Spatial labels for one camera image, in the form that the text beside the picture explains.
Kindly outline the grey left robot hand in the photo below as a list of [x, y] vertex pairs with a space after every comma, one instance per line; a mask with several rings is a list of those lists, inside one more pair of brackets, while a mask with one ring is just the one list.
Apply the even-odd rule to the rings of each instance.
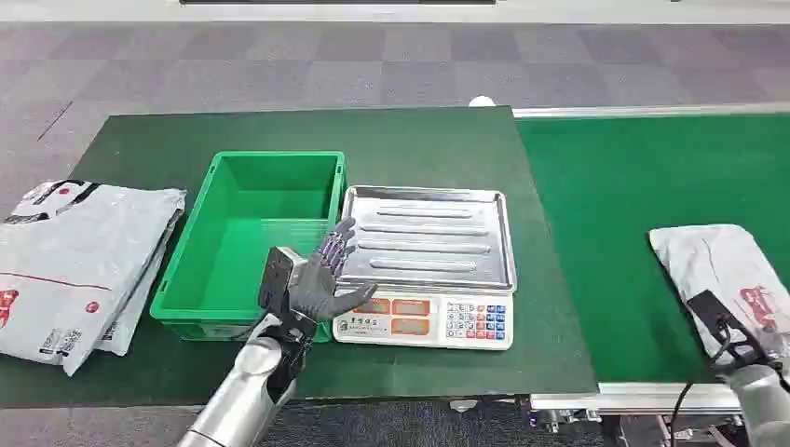
[[342, 295], [335, 294], [345, 261], [356, 250], [349, 244], [355, 235], [355, 223], [353, 217], [343, 219], [310, 253], [299, 278], [289, 289], [291, 309], [315, 321], [325, 321], [371, 300], [378, 288], [373, 282]]

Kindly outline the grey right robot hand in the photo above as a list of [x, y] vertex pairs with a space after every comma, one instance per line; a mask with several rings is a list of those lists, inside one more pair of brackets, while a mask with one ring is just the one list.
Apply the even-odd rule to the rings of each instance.
[[770, 363], [781, 373], [789, 374], [789, 333], [760, 332], [756, 338]]

